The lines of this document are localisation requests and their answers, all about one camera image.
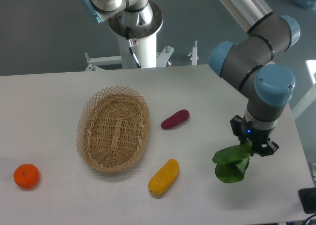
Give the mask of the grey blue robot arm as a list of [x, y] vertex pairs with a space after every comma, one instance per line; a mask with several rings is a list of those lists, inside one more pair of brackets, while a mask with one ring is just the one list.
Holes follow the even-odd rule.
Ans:
[[[270, 156], [278, 150], [270, 135], [295, 87], [295, 77], [273, 59], [300, 37], [297, 21], [276, 16], [264, 0], [220, 0], [248, 38], [235, 45], [218, 44], [209, 57], [209, 67], [248, 99], [242, 117], [231, 119], [240, 142], [252, 141], [253, 152]], [[157, 32], [162, 27], [160, 8], [150, 0], [82, 0], [97, 22], [107, 21], [119, 41], [122, 66], [159, 66]]]

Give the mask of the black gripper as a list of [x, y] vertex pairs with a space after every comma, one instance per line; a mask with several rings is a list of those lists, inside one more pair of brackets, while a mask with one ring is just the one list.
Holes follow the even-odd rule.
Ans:
[[271, 141], [270, 135], [275, 128], [275, 122], [262, 122], [256, 119], [247, 119], [246, 115], [242, 118], [235, 115], [231, 120], [233, 134], [238, 137], [239, 143], [244, 144], [248, 141], [252, 143], [251, 156], [254, 154], [261, 157], [273, 155], [279, 145]]

